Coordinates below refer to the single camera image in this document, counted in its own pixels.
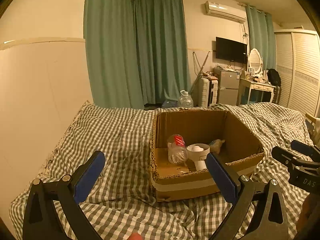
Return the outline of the white plastic bottle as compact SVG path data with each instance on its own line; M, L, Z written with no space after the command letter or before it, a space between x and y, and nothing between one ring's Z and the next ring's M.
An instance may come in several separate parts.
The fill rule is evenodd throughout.
M195 168L197 171L201 171L206 169L206 163L205 161L193 161L195 164Z

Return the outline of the white tape roll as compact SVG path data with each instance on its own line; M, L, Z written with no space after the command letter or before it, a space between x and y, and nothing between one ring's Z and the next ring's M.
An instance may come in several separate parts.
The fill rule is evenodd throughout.
M210 147L207 144L196 143L187 147L188 158L192 161L204 161L210 153Z

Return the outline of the crumpled plastic wrapper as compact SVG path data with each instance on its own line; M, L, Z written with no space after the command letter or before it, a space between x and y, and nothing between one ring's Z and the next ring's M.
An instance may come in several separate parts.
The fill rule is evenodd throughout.
M221 139L215 139L213 140L210 144L210 152L211 153L216 153L216 154L220 154L221 151L221 147L223 146L225 140L221 140Z

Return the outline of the white dressing table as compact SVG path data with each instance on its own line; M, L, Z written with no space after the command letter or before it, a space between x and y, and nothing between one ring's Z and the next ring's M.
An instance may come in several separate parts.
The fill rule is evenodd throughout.
M262 102L262 99L263 99L265 92L270 93L269 102L271 103L273 101L275 86L265 84L265 83L253 82L252 80L240 78L239 89L238 89L238 98L237 98L237 103L236 103L237 106L241 105L242 97L245 96L246 88L248 89L248 96L246 97L247 101L245 102L245 104L249 104L250 97L251 97L253 90L257 90L257 91L262 92L261 102Z

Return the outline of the brown cardboard box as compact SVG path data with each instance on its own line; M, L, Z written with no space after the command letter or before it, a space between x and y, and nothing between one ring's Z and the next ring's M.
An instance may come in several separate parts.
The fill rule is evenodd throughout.
M232 112L187 109L158 113L150 142L151 187L158 202L219 191L205 159L210 152L238 175L251 175L264 157L260 140Z

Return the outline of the black bag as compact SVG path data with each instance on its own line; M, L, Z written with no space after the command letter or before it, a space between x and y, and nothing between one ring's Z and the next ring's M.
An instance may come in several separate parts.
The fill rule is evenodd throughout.
M267 72L268 81L273 86L281 86L281 78L279 73L275 69L269 69Z

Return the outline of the silver mini fridge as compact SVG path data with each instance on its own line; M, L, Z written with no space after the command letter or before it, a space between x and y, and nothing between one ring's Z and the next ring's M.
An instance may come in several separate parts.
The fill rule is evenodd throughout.
M236 105L238 100L239 80L237 72L225 70L221 67L213 69L218 78L217 101L220 104Z

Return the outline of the white louvered wardrobe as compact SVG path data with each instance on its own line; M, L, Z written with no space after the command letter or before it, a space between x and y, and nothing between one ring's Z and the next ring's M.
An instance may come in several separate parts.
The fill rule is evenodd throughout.
M279 104L302 114L319 111L319 35L283 29L276 38L276 70L281 79Z

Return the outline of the clear water jug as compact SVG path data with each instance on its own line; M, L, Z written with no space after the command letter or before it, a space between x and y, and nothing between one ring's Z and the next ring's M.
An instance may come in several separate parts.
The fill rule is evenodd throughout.
M181 95L180 95L178 103L177 103L178 107L191 108L194 106L193 99L192 99L191 95L189 95L188 91L181 90L180 94Z

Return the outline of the white oval vanity mirror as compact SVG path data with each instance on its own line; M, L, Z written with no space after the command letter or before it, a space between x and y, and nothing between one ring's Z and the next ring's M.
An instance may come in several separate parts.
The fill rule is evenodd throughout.
M259 74L262 70L263 58L259 51L253 48L248 56L248 71L253 74Z

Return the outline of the white suitcase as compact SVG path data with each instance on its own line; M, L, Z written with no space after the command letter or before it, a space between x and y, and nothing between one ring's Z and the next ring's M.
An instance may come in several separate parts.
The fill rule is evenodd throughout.
M198 84L198 106L209 107L217 103L218 79L202 77Z

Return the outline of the small green curtain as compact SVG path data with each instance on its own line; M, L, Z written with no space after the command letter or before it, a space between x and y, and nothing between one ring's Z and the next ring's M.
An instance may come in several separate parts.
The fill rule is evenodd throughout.
M272 15L249 4L246 5L246 15L250 48L259 51L263 58L263 70L276 69L276 37Z

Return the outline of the white air conditioner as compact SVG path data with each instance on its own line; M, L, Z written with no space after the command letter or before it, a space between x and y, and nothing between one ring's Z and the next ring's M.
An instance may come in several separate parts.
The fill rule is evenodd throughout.
M247 20L246 12L227 5L207 1L205 4L206 14L226 20L245 23Z

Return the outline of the large green curtain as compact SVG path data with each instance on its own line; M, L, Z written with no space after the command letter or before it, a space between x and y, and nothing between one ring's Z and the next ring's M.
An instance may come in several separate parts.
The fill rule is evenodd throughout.
M190 90L183 0L85 0L95 104L143 109Z

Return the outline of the black wall television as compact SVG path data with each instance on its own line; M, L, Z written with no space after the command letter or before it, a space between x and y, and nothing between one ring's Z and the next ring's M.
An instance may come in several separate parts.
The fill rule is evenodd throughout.
M216 37L216 58L231 62L247 63L247 44Z

